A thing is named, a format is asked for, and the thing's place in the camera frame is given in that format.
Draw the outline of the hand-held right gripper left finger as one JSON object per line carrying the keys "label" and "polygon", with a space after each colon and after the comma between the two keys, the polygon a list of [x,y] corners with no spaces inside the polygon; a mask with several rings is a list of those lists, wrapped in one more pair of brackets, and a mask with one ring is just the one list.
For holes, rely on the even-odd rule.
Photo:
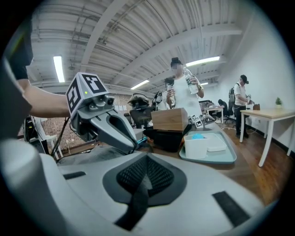
{"label": "hand-held right gripper left finger", "polygon": [[95,212],[121,229],[131,231],[148,211],[146,155],[108,159],[76,156],[58,164],[76,194]]}

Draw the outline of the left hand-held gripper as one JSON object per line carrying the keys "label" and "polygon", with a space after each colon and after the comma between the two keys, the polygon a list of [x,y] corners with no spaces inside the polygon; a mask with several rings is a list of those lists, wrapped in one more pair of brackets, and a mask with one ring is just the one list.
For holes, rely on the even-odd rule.
{"label": "left hand-held gripper", "polygon": [[114,110],[114,98],[96,74],[78,72],[66,92],[71,125],[84,141],[100,140],[124,152],[137,148],[128,119]]}

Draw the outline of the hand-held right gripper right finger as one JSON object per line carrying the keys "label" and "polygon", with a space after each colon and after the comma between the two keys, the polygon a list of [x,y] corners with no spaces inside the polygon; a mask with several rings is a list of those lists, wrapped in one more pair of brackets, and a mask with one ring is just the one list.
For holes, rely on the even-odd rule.
{"label": "hand-held right gripper right finger", "polygon": [[187,185],[171,204],[149,208],[132,230],[133,235],[214,236],[229,231],[233,225],[213,197],[223,191],[249,216],[264,209],[255,194],[211,167],[160,154],[156,157],[182,170]]}

